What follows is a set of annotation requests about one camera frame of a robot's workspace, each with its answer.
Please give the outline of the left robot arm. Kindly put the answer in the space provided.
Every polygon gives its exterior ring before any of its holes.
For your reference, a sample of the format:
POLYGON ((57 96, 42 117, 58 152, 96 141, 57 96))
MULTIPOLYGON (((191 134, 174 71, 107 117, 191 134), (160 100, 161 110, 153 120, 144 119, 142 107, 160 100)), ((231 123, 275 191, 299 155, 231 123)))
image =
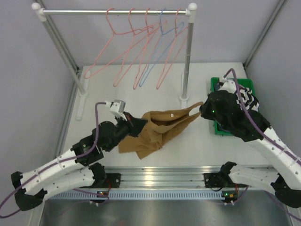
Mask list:
POLYGON ((124 113, 117 123, 101 122, 92 134, 81 139, 59 157, 29 172, 11 174, 21 211, 31 210, 56 194, 79 187, 101 187, 106 183, 104 166, 98 161, 126 137, 138 137, 146 119, 124 113))

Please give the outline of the brown tank top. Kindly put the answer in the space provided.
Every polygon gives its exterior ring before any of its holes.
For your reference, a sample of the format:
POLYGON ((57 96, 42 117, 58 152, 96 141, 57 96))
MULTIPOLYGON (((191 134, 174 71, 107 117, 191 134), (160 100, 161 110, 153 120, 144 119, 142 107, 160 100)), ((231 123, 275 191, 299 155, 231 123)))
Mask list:
POLYGON ((190 112, 203 104, 197 102, 180 110, 146 112, 142 118, 148 121, 147 124, 138 137, 127 136, 120 142, 119 153, 135 152, 139 159, 143 159, 160 150, 200 116, 200 112, 192 115, 190 112))

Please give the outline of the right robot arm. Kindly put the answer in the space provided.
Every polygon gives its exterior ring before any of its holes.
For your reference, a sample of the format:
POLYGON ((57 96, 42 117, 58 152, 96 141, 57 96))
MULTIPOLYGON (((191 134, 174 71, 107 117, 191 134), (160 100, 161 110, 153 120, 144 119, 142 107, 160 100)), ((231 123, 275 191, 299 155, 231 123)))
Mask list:
POLYGON ((275 195, 289 207, 301 206, 301 159, 281 142, 264 116, 254 110, 244 112, 237 95, 225 90, 208 94, 199 110, 202 118, 220 123, 256 149, 275 169, 260 171, 228 161, 216 176, 222 187, 244 184, 275 195))

